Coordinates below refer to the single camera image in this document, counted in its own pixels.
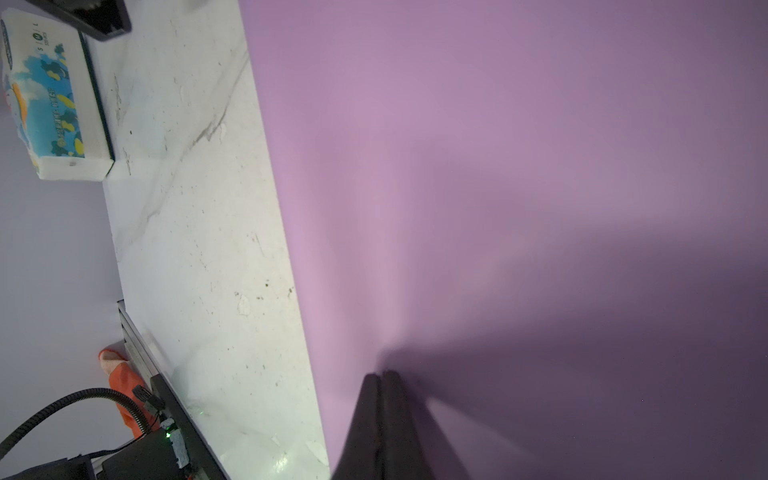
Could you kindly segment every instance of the white wall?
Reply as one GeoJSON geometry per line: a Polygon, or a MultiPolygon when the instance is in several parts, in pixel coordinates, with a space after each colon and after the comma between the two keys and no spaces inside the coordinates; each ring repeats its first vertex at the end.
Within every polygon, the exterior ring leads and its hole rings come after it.
{"type": "MultiPolygon", "coordinates": [[[[0,11],[11,4],[26,8],[0,11]]],[[[97,354],[121,339],[121,298],[101,184],[39,180],[0,101],[0,439],[62,396],[108,386],[97,354]]],[[[85,400],[19,442],[0,478],[130,438],[114,403],[85,400]]]]}

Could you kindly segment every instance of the tissue box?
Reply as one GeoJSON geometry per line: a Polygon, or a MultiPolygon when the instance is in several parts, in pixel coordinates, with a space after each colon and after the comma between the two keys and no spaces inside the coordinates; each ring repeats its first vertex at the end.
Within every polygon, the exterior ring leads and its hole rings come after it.
{"type": "Polygon", "coordinates": [[[14,8],[0,27],[5,98],[38,176],[103,180],[114,161],[78,32],[14,8]]]}

